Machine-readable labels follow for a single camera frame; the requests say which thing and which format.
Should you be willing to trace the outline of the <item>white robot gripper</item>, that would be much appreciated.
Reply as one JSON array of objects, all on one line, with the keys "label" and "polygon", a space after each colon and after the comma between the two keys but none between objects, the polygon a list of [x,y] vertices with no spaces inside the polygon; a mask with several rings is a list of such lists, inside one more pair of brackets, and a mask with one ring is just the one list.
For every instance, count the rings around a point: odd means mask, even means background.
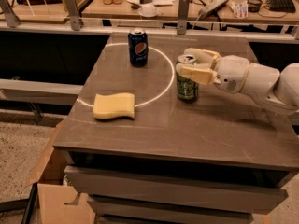
[{"label": "white robot gripper", "polygon": [[202,85],[213,84],[217,77],[215,86],[219,90],[229,93],[241,91],[249,71],[248,59],[234,55],[221,57],[216,51],[197,48],[187,48],[184,53],[192,55],[196,63],[182,65],[179,68],[182,77]]}]

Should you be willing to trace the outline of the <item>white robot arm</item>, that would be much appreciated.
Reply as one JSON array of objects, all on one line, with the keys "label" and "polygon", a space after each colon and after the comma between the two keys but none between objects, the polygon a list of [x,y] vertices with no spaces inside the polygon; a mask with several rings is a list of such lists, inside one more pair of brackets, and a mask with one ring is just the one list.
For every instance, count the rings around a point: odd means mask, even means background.
[{"label": "white robot arm", "polygon": [[299,110],[299,63],[279,71],[240,56],[220,56],[212,50],[187,48],[184,54],[193,57],[195,63],[179,62],[176,71],[191,81],[213,84],[231,94],[241,93],[274,113],[292,115]]}]

